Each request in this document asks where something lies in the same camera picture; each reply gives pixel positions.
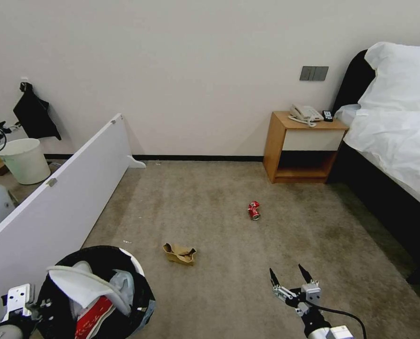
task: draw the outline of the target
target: metal hinge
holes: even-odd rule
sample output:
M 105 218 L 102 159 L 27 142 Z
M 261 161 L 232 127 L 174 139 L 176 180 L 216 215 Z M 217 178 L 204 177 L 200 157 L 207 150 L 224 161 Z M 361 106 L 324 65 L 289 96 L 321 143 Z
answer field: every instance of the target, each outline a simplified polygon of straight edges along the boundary
M 47 184 L 49 187 L 53 187 L 57 183 L 57 181 L 58 180 L 56 178 L 51 178 L 45 184 Z

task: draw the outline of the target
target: remote control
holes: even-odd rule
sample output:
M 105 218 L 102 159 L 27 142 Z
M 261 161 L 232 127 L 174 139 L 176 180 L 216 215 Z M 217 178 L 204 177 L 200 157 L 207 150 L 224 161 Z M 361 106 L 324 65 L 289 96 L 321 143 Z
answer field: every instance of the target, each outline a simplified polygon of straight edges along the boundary
M 331 111 L 323 111 L 323 119 L 327 122 L 332 122 L 333 118 L 331 115 Z

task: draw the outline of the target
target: white bucket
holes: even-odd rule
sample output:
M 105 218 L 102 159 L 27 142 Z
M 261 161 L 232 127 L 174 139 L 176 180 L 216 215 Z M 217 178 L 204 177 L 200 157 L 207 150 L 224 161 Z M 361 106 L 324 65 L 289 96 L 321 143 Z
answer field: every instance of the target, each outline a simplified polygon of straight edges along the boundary
M 10 141 L 0 151 L 0 158 L 12 172 L 15 179 L 23 185 L 45 180 L 51 171 L 41 152 L 37 139 L 18 139 Z

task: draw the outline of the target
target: red soda can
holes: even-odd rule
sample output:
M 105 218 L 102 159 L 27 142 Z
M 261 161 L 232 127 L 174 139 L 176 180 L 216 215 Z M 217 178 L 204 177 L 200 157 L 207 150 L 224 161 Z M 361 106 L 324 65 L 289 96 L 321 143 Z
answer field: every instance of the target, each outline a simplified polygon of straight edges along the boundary
M 256 201 L 253 201 L 249 204 L 247 211 L 249 212 L 249 216 L 251 217 L 251 220 L 258 220 L 260 218 L 260 213 L 257 211 L 257 208 L 259 206 L 260 204 Z

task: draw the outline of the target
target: trash bin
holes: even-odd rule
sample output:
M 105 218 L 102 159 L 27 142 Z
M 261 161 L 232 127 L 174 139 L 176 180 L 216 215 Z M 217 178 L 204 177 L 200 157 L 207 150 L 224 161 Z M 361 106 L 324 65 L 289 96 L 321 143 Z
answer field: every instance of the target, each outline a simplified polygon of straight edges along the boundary
M 38 139 L 10 141 L 0 151 L 0 158 L 23 185 L 36 184 L 51 174 Z
M 115 270 L 129 272 L 134 280 L 134 295 L 131 313 L 124 315 L 115 309 L 101 323 L 93 339 L 125 339 L 141 330 L 150 320 L 155 309 L 155 298 L 144 277 L 142 267 L 129 252 L 113 246 L 94 246 L 66 256 L 57 266 L 73 267 L 87 262 L 92 273 L 109 282 Z M 43 283 L 38 300 L 50 300 L 52 314 L 43 319 L 38 329 L 44 339 L 74 339 L 77 321 L 73 318 L 70 298 L 52 281 L 48 274 Z

